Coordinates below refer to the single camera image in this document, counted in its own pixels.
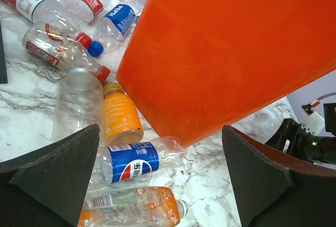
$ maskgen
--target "red-orange container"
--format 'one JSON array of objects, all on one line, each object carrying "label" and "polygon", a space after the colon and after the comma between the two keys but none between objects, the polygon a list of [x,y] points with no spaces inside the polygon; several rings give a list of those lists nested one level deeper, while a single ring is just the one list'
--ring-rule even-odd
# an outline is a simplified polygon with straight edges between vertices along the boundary
[{"label": "red-orange container", "polygon": [[148,0],[117,77],[189,146],[336,68],[336,0]]}]

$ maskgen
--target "bottle bottom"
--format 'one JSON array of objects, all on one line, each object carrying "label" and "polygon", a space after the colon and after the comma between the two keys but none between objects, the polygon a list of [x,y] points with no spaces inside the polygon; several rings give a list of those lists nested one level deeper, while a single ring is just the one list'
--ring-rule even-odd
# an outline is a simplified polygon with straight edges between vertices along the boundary
[{"label": "bottle bottom", "polygon": [[143,131],[141,130],[127,130],[112,136],[108,140],[108,146],[118,146],[125,144],[136,144],[141,141]]}]

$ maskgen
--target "gold cap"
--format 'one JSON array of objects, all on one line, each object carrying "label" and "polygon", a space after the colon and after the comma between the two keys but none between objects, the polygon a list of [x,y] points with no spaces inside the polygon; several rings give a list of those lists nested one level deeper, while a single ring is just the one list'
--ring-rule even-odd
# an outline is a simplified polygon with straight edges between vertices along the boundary
[{"label": "gold cap", "polygon": [[122,88],[121,84],[118,83],[110,83],[104,86],[103,88],[103,94],[104,96],[110,92],[110,91],[124,91],[124,89]]}]

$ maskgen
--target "marble surface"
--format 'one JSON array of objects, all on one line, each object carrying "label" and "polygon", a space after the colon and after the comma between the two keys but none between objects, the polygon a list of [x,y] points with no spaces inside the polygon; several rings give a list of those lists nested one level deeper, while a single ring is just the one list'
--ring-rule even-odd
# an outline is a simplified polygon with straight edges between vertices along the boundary
[{"label": "marble surface", "polygon": [[[0,85],[0,161],[5,161],[51,143],[55,91],[62,74],[24,50],[22,37],[31,23],[4,1],[0,1],[0,19],[9,81],[8,84]],[[96,24],[97,21],[83,27],[83,31],[92,35]],[[115,80],[117,65],[131,33],[119,50],[98,60],[111,69],[109,82]],[[234,126],[252,138],[265,142],[277,130],[284,117],[294,117],[286,98]],[[141,121],[145,130],[144,140],[155,138],[157,135],[151,126],[143,117]],[[188,204],[189,214],[182,220],[180,227],[240,226],[221,133],[218,132],[187,150],[184,166],[180,169],[161,170],[115,183],[111,188],[103,190],[168,186],[173,189],[177,199]]]}]

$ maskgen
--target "blue label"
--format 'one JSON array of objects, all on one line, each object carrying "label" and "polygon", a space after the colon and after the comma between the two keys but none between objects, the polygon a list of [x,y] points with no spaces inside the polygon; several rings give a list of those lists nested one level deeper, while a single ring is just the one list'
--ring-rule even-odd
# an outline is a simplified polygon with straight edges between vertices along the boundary
[{"label": "blue label", "polygon": [[134,10],[127,4],[118,4],[105,17],[125,36],[135,19]]},{"label": "blue label", "polygon": [[159,155],[149,142],[108,147],[111,159],[112,183],[131,179],[159,168]]}]

